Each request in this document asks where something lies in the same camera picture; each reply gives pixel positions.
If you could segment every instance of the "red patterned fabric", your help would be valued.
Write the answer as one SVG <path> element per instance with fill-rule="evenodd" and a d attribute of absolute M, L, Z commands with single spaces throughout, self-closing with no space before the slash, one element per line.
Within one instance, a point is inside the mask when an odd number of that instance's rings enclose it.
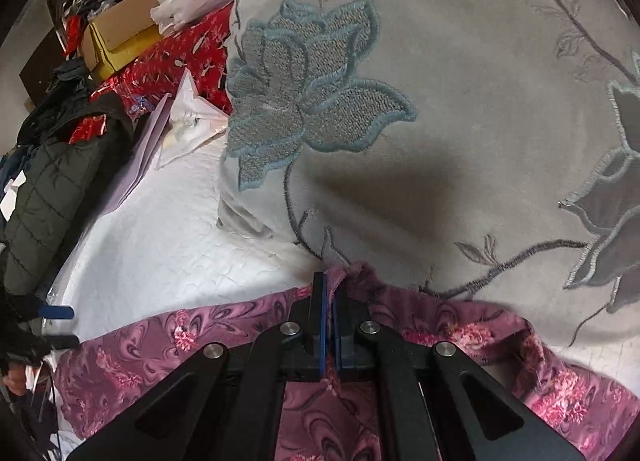
<path fill-rule="evenodd" d="M 65 57 L 78 49 L 82 40 L 82 19 L 80 16 L 70 16 L 66 20 L 66 48 Z"/>
<path fill-rule="evenodd" d="M 104 82 L 94 93 L 92 101 L 113 90 L 120 96 L 133 119 L 155 109 L 165 93 L 175 96 L 188 68 L 198 92 L 225 113 L 231 113 L 226 96 L 226 48 L 229 36 L 229 15 L 232 3 L 207 14 L 177 34 L 151 46 L 116 76 Z"/>
<path fill-rule="evenodd" d="M 105 115 L 87 116 L 80 120 L 76 130 L 69 139 L 69 144 L 82 140 L 89 141 L 94 136 L 102 136 L 107 131 L 107 117 Z"/>

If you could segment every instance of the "gray embroidered flower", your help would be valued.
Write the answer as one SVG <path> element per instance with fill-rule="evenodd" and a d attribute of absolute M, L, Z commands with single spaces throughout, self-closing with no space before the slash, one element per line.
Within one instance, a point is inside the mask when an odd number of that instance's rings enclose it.
<path fill-rule="evenodd" d="M 580 216 L 596 238 L 583 251 L 565 288 L 615 280 L 609 313 L 640 300 L 640 88 L 609 85 L 622 146 L 561 206 Z"/>
<path fill-rule="evenodd" d="M 284 0 L 267 23 L 250 21 L 227 90 L 234 107 L 227 152 L 239 158 L 240 190 L 285 167 L 303 144 L 320 152 L 360 152 L 385 126 L 415 120 L 404 96 L 385 83 L 354 77 L 375 44 L 372 0 L 323 14 Z"/>

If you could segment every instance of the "embroidered pillow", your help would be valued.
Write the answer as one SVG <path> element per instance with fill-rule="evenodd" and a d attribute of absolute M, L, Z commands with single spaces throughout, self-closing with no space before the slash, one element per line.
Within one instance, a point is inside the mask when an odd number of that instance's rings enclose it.
<path fill-rule="evenodd" d="M 640 332 L 640 49 L 615 0 L 236 0 L 223 227 Z"/>

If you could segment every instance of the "black puffer jacket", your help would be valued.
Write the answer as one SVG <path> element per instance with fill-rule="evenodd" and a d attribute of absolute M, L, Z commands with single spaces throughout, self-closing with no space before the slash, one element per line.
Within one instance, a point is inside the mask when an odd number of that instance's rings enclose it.
<path fill-rule="evenodd" d="M 101 114 L 107 120 L 102 136 L 68 144 L 78 120 Z M 0 270 L 4 288 L 12 295 L 33 293 L 37 287 L 46 292 L 88 216 L 129 158 L 133 127 L 120 98 L 111 92 L 78 111 L 68 110 L 43 141 L 4 229 Z"/>

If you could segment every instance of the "pink floral fabric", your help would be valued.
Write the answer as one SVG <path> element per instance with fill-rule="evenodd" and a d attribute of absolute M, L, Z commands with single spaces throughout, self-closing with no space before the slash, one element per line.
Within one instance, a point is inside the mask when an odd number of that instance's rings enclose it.
<path fill-rule="evenodd" d="M 366 264 L 328 272 L 330 297 L 344 282 L 376 321 L 405 340 L 456 343 L 480 364 L 517 357 L 513 393 L 588 461 L 604 461 L 640 410 L 622 385 L 562 362 L 526 320 L 476 301 L 444 301 L 380 282 Z M 62 412 L 79 437 L 89 437 L 135 402 L 197 349 L 212 341 L 235 347 L 286 320 L 309 287 L 255 301 L 178 310 L 85 342 L 61 358 L 54 382 Z M 340 383 L 331 363 L 320 383 L 288 383 L 276 461 L 381 459 L 375 388 Z"/>

